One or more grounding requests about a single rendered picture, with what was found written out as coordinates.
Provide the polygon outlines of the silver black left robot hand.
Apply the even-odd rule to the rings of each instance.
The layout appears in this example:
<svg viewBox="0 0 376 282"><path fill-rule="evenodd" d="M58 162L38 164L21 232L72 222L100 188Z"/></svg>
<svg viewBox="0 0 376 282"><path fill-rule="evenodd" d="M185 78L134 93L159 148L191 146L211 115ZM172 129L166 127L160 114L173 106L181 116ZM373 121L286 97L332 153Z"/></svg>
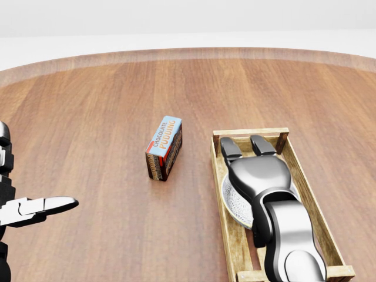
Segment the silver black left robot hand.
<svg viewBox="0 0 376 282"><path fill-rule="evenodd" d="M49 215L58 214L79 205L69 196L30 199L15 197L16 189L9 178L14 168L11 134L6 123L0 121L0 282L11 282L11 269L7 262L8 245L2 242L5 230L40 223Z"/></svg>

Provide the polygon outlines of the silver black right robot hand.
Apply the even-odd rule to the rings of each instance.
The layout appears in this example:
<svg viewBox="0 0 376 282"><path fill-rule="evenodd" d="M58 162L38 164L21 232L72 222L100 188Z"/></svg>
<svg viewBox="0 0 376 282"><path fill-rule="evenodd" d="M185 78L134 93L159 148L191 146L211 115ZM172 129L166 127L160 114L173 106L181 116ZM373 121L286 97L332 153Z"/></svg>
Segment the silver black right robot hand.
<svg viewBox="0 0 376 282"><path fill-rule="evenodd" d="M220 139L221 153L228 168L230 183L234 189L252 202L260 193L271 189L290 189L292 177L285 161L277 157L272 144L260 135L250 136L255 156L243 156L232 138Z"/></svg>

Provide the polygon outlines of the grey patterned bowl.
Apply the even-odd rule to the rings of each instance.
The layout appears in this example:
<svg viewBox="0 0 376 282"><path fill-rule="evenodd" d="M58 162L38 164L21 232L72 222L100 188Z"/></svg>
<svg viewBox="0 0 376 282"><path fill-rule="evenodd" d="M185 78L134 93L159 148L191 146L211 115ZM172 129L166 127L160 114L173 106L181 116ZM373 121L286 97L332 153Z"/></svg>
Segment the grey patterned bowl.
<svg viewBox="0 0 376 282"><path fill-rule="evenodd" d="M253 177L256 181L256 184L261 184L261 191L268 189L269 186L272 184L275 184L277 178L273 176L262 176L262 177ZM292 197L293 200L301 201L300 199L300 194L292 180L292 177L290 175L289 178L289 184L290 187L287 189L288 192L288 199ZM265 212L265 216L269 217L268 211L266 209L266 196L272 196L272 194L266 194L264 197L259 198L256 200L254 203L255 205L252 206L252 200L251 203L245 199L231 184L230 178L229 178L229 173L227 172L226 175L224 176L224 179L222 180L221 183L221 188L220 188L220 197L221 200L226 207L227 211L230 213L231 217L234 218L238 224L241 226L251 230L253 226L253 220L254 220L254 214L252 207L255 207L256 209L256 217L260 221L261 220L261 212Z"/></svg>

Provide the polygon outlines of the wooden slat tray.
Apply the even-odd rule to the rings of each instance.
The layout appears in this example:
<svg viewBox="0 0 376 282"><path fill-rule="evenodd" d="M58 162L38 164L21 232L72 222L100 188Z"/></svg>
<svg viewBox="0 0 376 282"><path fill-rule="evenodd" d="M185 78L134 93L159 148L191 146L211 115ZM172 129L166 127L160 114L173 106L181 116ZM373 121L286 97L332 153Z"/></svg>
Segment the wooden slat tray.
<svg viewBox="0 0 376 282"><path fill-rule="evenodd" d="M345 264L332 237L314 193L282 128L217 130L211 139L211 159L216 186L221 230L230 282L349 282L355 271ZM288 199L288 190L271 188L266 209L249 230L234 220L220 197L228 168L221 153L220 139L230 137L245 157L255 156L250 136L270 142L277 157L287 164L301 201Z"/></svg>

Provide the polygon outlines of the chocolate pudding box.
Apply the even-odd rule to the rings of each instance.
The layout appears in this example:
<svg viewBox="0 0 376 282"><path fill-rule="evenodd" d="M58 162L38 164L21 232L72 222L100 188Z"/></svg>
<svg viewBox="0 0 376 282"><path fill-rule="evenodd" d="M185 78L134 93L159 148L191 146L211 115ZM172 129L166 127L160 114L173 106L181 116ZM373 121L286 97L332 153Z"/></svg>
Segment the chocolate pudding box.
<svg viewBox="0 0 376 282"><path fill-rule="evenodd" d="M151 179L164 182L168 179L182 143L182 119L165 116L145 151Z"/></svg>

